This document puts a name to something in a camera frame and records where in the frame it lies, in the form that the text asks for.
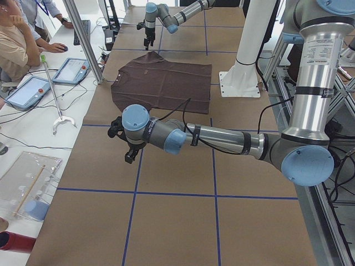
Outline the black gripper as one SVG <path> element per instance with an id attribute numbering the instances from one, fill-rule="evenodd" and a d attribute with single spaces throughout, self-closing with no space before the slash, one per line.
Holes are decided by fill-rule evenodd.
<path id="1" fill-rule="evenodd" d="M 125 141 L 129 146 L 129 151 L 125 154 L 125 162 L 133 163 L 139 151 L 143 149 L 143 140 L 131 140 L 126 138 Z"/>
<path id="2" fill-rule="evenodd" d="M 145 50 L 149 50 L 149 45 L 152 47 L 155 41 L 155 28 L 145 28 L 146 37 L 144 38 Z"/>

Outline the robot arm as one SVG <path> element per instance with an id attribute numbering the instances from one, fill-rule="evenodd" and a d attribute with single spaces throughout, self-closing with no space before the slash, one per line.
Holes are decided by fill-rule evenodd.
<path id="1" fill-rule="evenodd" d="M 146 144 L 174 155 L 185 143 L 204 144 L 226 154 L 266 161 L 300 186 L 315 186 L 328 179 L 334 162 L 324 129 L 342 43 L 354 30 L 354 2 L 287 1 L 283 23 L 281 40 L 302 44 L 303 49 L 290 122 L 280 135 L 251 135 L 166 120 L 150 116 L 143 106 L 134 104 L 124 109 L 109 131 L 110 136 L 128 143 L 126 162 L 132 163 Z"/>
<path id="2" fill-rule="evenodd" d="M 185 7 L 175 15 L 169 13 L 169 7 L 166 4 L 155 4 L 148 2 L 145 6 L 145 17 L 142 22 L 136 25 L 137 30 L 145 29 L 144 47 L 149 50 L 149 47 L 154 45 L 156 20 L 167 29 L 170 34 L 174 34 L 180 25 L 192 18 L 199 12 L 212 8 L 215 4 L 213 0 L 194 1 L 189 6 Z"/>

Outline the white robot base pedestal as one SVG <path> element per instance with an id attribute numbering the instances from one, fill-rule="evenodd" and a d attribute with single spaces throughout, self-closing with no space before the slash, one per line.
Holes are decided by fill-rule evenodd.
<path id="1" fill-rule="evenodd" d="M 251 0 L 234 65 L 219 72 L 220 91 L 224 98 L 259 98 L 257 58 L 279 1 Z"/>

